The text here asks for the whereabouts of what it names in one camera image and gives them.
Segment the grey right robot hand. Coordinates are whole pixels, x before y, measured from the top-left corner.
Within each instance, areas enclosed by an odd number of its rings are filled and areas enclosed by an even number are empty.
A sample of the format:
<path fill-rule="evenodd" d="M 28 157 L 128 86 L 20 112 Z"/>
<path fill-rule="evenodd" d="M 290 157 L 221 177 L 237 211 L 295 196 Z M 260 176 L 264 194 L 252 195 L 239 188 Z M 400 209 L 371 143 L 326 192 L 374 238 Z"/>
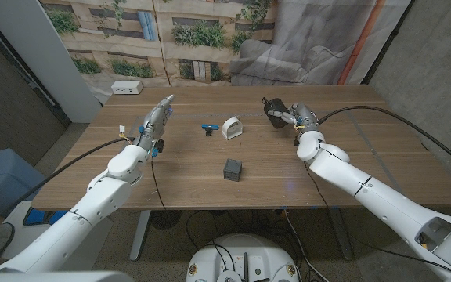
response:
<path fill-rule="evenodd" d="M 301 134 L 317 130 L 316 115 L 303 103 L 294 103 L 286 110 L 267 110 L 267 115 L 275 121 L 282 121 L 282 127 L 293 125 Z"/>

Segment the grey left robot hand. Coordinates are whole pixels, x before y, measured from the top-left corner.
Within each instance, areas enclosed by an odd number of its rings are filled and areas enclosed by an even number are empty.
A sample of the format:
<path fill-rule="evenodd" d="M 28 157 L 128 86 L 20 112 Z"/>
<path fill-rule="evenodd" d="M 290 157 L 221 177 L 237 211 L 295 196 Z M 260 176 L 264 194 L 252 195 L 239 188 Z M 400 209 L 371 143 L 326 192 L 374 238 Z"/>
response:
<path fill-rule="evenodd" d="M 174 98 L 174 95 L 165 97 L 145 116 L 140 128 L 140 136 L 136 139 L 137 146 L 150 150 L 162 137 L 164 127 L 172 112 L 171 102 Z"/>

